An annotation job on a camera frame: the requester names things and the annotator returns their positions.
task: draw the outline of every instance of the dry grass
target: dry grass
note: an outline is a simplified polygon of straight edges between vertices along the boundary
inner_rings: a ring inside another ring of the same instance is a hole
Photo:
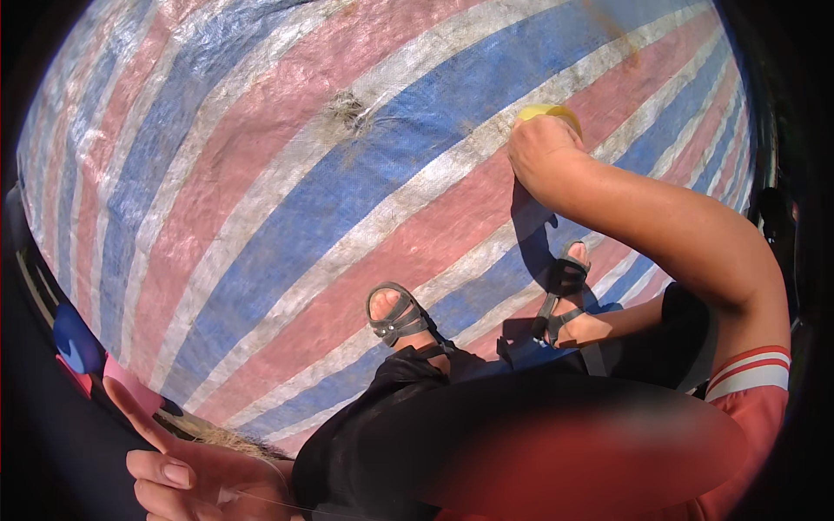
[[[239,433],[233,433],[223,428],[207,430],[201,433],[194,441],[231,448],[232,450],[256,458],[292,459],[279,448],[270,447],[260,440],[249,438]]]

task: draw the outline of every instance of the finger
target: finger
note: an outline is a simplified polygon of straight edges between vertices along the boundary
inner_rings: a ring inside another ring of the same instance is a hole
[[[144,412],[130,392],[115,378],[104,377],[104,389],[107,395],[116,404],[116,407],[128,417],[133,428],[136,429],[148,443],[167,453],[177,442],[177,438],[165,430],[162,425],[156,423],[148,413]]]
[[[127,457],[128,472],[136,479],[147,479],[169,487],[191,489],[197,474],[178,459],[150,450],[132,450]]]
[[[133,491],[145,510],[169,521],[223,520],[223,513],[214,505],[147,479],[138,479]]]

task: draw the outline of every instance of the dirt stain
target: dirt stain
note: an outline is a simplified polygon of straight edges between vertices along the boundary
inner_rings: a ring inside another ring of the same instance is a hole
[[[627,33],[617,25],[616,20],[599,6],[594,5],[592,0],[582,0],[582,7],[585,8],[593,20],[597,21],[605,29],[612,41],[620,39],[628,46],[628,56],[623,60],[626,67],[638,68],[640,66],[640,49],[628,38]]]

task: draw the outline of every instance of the black sandal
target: black sandal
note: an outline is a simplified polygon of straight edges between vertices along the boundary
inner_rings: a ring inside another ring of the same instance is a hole
[[[385,318],[373,320],[370,317],[370,299],[382,289],[393,289],[399,293],[399,299],[397,300],[397,304],[394,305],[394,308],[385,315]],[[414,306],[411,311],[403,314],[410,305]],[[417,302],[414,295],[397,283],[386,282],[371,289],[368,293],[368,298],[365,300],[365,314],[368,316],[368,323],[370,323],[374,334],[380,337],[385,345],[390,348],[394,347],[394,344],[401,337],[407,337],[428,330],[435,337],[435,340],[437,340],[437,345],[420,349],[417,352],[420,358],[427,360],[440,356],[441,354],[449,355],[457,349],[451,341],[440,336],[437,332],[435,321],[420,306],[420,303]]]
[[[541,309],[533,320],[533,336],[540,343],[546,343],[545,330],[550,336],[550,346],[556,346],[559,339],[559,329],[562,326],[580,316],[585,312],[584,307],[578,307],[567,313],[554,317],[551,315],[557,298],[569,297],[582,291],[585,286],[585,279],[590,271],[590,263],[583,264],[578,259],[568,255],[570,247],[582,241],[571,241],[567,243],[550,266],[550,274],[547,282],[547,298]]]

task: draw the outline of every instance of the yellow lid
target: yellow lid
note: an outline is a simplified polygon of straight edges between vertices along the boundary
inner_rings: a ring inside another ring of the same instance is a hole
[[[532,119],[541,114],[562,118],[565,120],[565,123],[569,124],[570,127],[574,129],[574,132],[576,132],[576,135],[579,136],[579,139],[582,139],[582,127],[579,125],[579,118],[565,105],[545,105],[543,103],[527,105],[521,109],[518,117],[527,121],[528,119]]]

